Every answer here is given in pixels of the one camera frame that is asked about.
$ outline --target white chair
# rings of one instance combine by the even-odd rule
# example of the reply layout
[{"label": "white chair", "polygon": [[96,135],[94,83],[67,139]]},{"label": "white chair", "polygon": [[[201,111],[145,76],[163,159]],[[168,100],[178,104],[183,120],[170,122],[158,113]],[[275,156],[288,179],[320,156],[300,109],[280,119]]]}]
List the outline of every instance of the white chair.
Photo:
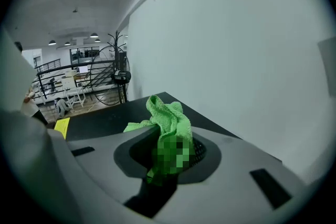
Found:
[{"label": "white chair", "polygon": [[75,80],[73,79],[73,77],[61,79],[61,83],[62,83],[64,93],[68,99],[68,102],[71,108],[74,107],[75,103],[80,103],[83,108],[83,103],[86,100],[83,87],[76,87]]}]

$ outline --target monitor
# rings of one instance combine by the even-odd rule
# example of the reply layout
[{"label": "monitor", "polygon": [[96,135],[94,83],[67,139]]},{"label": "monitor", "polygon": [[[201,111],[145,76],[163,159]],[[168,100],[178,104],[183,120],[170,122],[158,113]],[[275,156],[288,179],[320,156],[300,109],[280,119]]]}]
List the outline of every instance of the monitor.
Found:
[{"label": "monitor", "polygon": [[79,67],[79,73],[87,73],[87,72],[89,72],[88,66]]}]

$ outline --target black slot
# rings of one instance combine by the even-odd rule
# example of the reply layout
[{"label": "black slot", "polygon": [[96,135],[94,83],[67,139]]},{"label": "black slot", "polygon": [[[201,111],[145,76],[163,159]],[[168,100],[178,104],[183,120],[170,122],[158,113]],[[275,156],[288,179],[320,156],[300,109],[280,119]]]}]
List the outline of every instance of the black slot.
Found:
[{"label": "black slot", "polygon": [[86,154],[92,151],[95,151],[95,149],[91,146],[87,146],[87,147],[82,147],[77,150],[71,151],[71,153],[73,154],[74,157],[77,157],[79,155],[83,155],[83,154]]},{"label": "black slot", "polygon": [[177,177],[172,177],[162,187],[150,185],[144,179],[139,194],[124,205],[146,217],[153,218],[176,191]]},{"label": "black slot", "polygon": [[272,204],[273,209],[279,208],[291,199],[288,192],[265,169],[254,170],[250,174]]}]

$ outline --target person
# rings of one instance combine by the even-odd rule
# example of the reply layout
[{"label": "person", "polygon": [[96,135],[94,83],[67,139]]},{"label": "person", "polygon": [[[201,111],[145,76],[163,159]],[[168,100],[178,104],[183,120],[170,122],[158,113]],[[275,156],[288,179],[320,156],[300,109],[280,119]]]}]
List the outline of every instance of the person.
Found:
[{"label": "person", "polygon": [[[22,45],[20,42],[14,43],[18,50],[22,53]],[[35,96],[35,92],[33,91],[32,87],[29,87],[28,91],[26,92],[26,96],[23,100],[22,106],[21,106],[21,112],[25,114],[28,117],[33,117],[41,121],[45,126],[48,124],[47,120],[42,115],[40,109],[33,101],[33,98]]]},{"label": "person", "polygon": [[54,93],[55,92],[55,78],[52,78],[50,80],[50,86],[51,86],[51,92]]},{"label": "person", "polygon": [[63,118],[71,110],[71,107],[61,98],[57,98],[55,102],[55,108],[58,113],[58,117]]}]

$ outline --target gray plastic device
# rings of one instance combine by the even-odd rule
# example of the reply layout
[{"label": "gray plastic device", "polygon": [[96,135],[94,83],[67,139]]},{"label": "gray plastic device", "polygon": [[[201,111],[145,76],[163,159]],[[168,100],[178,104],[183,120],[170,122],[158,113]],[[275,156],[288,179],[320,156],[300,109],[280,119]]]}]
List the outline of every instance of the gray plastic device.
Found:
[{"label": "gray plastic device", "polygon": [[257,147],[192,127],[196,144],[206,149],[149,218],[128,205],[136,197],[146,207],[152,198],[139,197],[147,169],[129,155],[155,127],[66,142],[20,113],[1,112],[0,119],[0,142],[13,174],[33,199],[66,223],[248,223],[304,189],[295,174]]}]

